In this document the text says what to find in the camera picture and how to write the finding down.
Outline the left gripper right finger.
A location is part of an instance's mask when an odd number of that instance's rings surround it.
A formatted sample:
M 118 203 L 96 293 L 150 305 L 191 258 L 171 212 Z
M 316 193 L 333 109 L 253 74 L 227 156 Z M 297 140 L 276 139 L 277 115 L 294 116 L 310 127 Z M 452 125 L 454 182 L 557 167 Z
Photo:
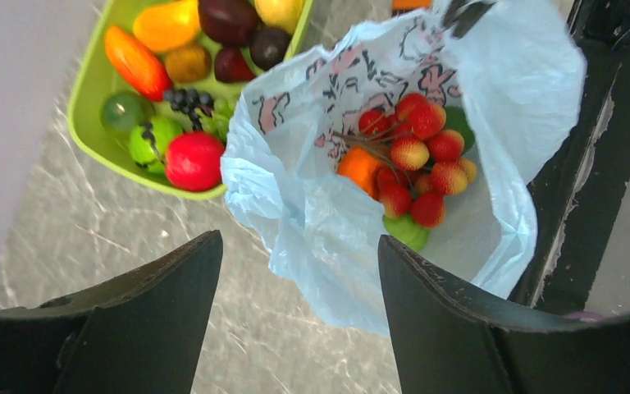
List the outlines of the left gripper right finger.
M 630 314 L 583 321 L 484 291 L 391 236 L 381 289 L 404 393 L 630 393 Z

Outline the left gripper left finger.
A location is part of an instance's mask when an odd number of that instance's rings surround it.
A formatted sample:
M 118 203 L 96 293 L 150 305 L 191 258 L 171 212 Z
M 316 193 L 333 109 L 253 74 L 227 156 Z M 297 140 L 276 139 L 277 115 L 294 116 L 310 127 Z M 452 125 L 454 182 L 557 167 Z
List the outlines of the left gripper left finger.
M 0 393 L 187 393 L 221 271 L 207 231 L 36 308 L 0 309 Z

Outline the light green fake fruit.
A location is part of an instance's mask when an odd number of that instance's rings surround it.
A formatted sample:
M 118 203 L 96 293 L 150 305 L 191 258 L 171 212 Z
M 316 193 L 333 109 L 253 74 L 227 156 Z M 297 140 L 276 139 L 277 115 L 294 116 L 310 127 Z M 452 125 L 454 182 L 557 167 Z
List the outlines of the light green fake fruit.
M 391 236 L 411 250 L 420 252 L 427 244 L 430 230 L 418 225 L 409 215 L 400 218 L 383 216 L 382 222 Z

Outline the red lychee fruit cluster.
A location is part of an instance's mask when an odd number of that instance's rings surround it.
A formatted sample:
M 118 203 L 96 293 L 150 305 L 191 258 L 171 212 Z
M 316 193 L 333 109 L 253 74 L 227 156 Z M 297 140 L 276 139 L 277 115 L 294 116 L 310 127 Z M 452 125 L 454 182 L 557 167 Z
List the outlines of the red lychee fruit cluster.
M 445 129 L 445 121 L 445 106 L 412 92 L 390 109 L 362 112 L 356 133 L 334 134 L 349 150 L 361 147 L 384 164 L 377 172 L 382 217 L 409 215 L 422 227 L 437 228 L 445 220 L 445 198 L 477 179 L 477 165 L 464 156 L 463 137 Z

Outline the orange fake orange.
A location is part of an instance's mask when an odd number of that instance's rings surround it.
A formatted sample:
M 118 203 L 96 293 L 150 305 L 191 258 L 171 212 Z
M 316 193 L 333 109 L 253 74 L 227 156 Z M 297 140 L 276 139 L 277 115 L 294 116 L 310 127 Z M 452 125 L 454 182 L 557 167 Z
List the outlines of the orange fake orange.
M 340 160 L 337 174 L 349 178 L 371 198 L 378 200 L 377 172 L 384 164 L 365 149 L 354 146 Z

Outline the blue plastic bag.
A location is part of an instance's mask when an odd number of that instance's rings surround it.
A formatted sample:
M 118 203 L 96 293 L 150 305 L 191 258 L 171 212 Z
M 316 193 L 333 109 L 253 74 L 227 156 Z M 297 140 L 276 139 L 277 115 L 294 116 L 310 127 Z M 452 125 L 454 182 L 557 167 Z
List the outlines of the blue plastic bag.
M 578 121 L 587 63 L 549 1 L 498 1 L 461 39 L 446 2 L 354 26 L 243 89 L 221 173 L 225 201 L 327 324 L 389 333 L 377 245 L 382 206 L 335 172 L 358 115 L 403 94 L 465 111 L 479 178 L 451 200 L 423 256 L 507 298 L 536 248 L 527 183 Z

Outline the green fake avocado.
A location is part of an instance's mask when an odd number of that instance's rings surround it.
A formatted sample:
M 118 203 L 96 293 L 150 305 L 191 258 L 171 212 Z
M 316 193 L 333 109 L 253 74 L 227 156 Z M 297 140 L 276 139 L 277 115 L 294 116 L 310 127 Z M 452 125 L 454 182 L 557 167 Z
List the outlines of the green fake avocado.
M 456 130 L 464 139 L 463 153 L 467 153 L 475 144 L 475 135 L 468 124 L 465 111 L 459 107 L 445 107 L 445 129 Z

